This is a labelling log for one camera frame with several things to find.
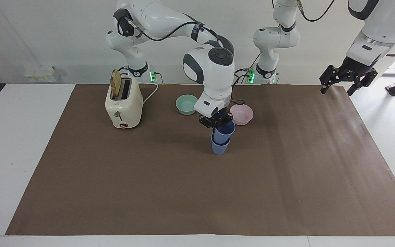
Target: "green light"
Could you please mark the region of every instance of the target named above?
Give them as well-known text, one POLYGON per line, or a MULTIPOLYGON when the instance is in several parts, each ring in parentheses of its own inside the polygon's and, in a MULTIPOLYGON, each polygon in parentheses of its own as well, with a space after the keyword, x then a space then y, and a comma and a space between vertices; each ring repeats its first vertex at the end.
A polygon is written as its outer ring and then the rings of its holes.
POLYGON ((254 83, 254 77, 255 77, 255 73, 254 73, 254 72, 251 72, 251 75, 249 75, 249 80, 248 80, 248 82, 249 82, 249 83, 254 83))
POLYGON ((151 80, 152 82, 154 82, 154 81, 156 80, 155 75, 154 75, 152 72, 149 72, 149 75, 150 75, 150 80, 151 80))

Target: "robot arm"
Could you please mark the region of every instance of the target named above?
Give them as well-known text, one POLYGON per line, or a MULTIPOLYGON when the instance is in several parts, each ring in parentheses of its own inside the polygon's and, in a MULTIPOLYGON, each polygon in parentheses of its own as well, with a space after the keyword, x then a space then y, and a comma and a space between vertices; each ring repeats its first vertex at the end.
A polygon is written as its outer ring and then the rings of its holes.
POLYGON ((117 9, 114 13, 117 31, 108 32, 106 40, 112 49, 125 55, 130 73, 139 81, 149 79, 148 64, 136 45, 168 37, 190 37, 201 46, 185 54, 183 69, 188 78, 204 85, 195 105, 202 114, 200 122, 207 127, 219 127, 232 119, 226 112, 235 67, 229 40, 160 0, 119 0, 117 9))
POLYGON ((254 34, 254 45, 260 50, 260 60, 253 65, 254 81, 270 83, 279 60, 275 48, 294 47, 300 41, 300 33, 295 25, 298 11, 297 0, 278 0, 273 18, 278 27, 266 27, 254 34))
POLYGON ((395 45, 395 1, 349 0, 348 10, 365 25, 354 40, 339 68, 330 65, 321 75, 321 93, 341 81, 353 81, 348 89, 352 95, 357 89, 369 86, 377 75, 373 66, 395 45))

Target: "stacked blue cups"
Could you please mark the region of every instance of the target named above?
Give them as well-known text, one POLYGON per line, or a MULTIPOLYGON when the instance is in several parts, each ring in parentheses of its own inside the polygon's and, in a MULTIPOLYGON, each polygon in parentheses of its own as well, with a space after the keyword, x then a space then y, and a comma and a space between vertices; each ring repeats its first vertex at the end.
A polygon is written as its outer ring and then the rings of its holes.
POLYGON ((236 125, 232 121, 223 127, 216 128, 215 133, 211 135, 213 153, 221 155, 225 152, 231 142, 231 135, 235 130, 236 125))

